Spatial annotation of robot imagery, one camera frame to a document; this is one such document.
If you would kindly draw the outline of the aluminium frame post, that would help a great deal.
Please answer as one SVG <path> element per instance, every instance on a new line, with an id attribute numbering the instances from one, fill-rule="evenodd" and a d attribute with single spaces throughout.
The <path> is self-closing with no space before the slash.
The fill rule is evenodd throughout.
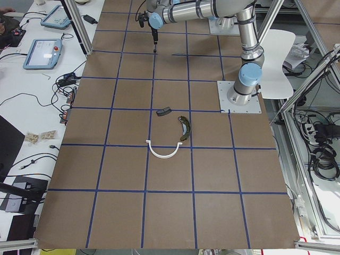
<path id="1" fill-rule="evenodd" d="M 84 26 L 84 23 L 82 21 L 81 14 L 79 12 L 79 9 L 75 3 L 75 1 L 72 0 L 60 0 L 62 6 L 64 7 L 65 13 L 70 20 L 70 23 L 72 25 L 72 28 L 75 32 L 75 35 L 78 39 L 79 45 L 83 51 L 83 53 L 86 56 L 89 56 L 92 54 L 93 47 L 90 41 L 90 38 L 88 36 L 88 33 L 86 31 L 86 28 Z"/>

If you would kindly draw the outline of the olive green brake shoe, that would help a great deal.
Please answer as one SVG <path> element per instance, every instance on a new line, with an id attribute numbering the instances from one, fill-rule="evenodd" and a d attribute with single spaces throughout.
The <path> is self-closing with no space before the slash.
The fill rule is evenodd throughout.
<path id="1" fill-rule="evenodd" d="M 190 134 L 192 131 L 191 123 L 188 120 L 188 118 L 182 115 L 178 117 L 178 120 L 182 124 L 183 132 L 182 132 L 182 136 L 180 137 L 180 141 L 183 142 L 183 141 L 186 141 L 190 137 Z"/>

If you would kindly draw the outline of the near blue teach pendant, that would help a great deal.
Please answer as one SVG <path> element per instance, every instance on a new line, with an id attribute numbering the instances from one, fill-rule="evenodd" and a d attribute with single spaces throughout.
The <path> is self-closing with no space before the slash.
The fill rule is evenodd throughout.
<path id="1" fill-rule="evenodd" d="M 23 63 L 25 70 L 52 70 L 61 55 L 61 39 L 34 39 Z"/>

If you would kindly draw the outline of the white plastic chair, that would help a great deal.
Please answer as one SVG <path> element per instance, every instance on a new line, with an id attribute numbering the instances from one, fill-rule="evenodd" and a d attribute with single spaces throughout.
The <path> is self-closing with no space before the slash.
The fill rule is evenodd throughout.
<path id="1" fill-rule="evenodd" d="M 261 43 L 265 60 L 259 84 L 264 99 L 287 99 L 293 95 L 293 88 L 282 70 L 282 65 L 294 41 L 294 33 L 270 29 Z"/>

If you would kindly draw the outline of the black brake pad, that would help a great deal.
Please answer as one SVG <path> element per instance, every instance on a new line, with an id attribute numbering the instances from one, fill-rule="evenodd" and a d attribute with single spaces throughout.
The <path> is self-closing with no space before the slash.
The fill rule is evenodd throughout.
<path id="1" fill-rule="evenodd" d="M 165 116 L 167 114 L 169 114 L 171 112 L 171 108 L 170 107 L 165 107 L 163 109 L 159 109 L 156 111 L 157 116 L 161 117 L 161 116 Z"/>

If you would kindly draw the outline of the blue teach pendant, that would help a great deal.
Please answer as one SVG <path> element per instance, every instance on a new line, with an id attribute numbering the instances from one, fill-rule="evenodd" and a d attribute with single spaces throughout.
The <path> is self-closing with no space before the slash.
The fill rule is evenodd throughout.
<path id="1" fill-rule="evenodd" d="M 62 5 L 56 5 L 40 22 L 44 27 L 55 29 L 66 29 L 71 21 Z"/>
<path id="2" fill-rule="evenodd" d="M 25 70 L 52 70 L 61 55 L 61 39 L 34 39 L 23 63 Z"/>

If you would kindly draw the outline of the black power adapter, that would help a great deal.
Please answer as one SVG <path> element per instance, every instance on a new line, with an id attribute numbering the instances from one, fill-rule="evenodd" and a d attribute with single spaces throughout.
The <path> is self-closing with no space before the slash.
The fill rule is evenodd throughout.
<path id="1" fill-rule="evenodd" d="M 95 18 L 93 18 L 93 17 L 91 17 L 87 14 L 83 15 L 83 19 L 90 24 L 97 24 L 98 23 L 98 21 Z"/>

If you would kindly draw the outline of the small wooden parts bag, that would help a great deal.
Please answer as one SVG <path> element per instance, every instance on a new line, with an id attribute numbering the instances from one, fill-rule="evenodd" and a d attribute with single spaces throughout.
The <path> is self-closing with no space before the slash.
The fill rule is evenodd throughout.
<path id="1" fill-rule="evenodd" d="M 46 131 L 40 134 L 40 139 L 41 140 L 53 140 L 57 137 L 57 131 L 56 130 L 51 130 L 51 131 Z"/>

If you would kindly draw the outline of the far blue teach pendant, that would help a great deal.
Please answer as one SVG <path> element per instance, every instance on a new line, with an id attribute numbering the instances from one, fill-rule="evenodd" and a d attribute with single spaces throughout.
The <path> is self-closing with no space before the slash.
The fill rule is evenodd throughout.
<path id="1" fill-rule="evenodd" d="M 56 5 L 40 22 L 44 27 L 55 29 L 66 29 L 71 21 L 62 5 Z"/>

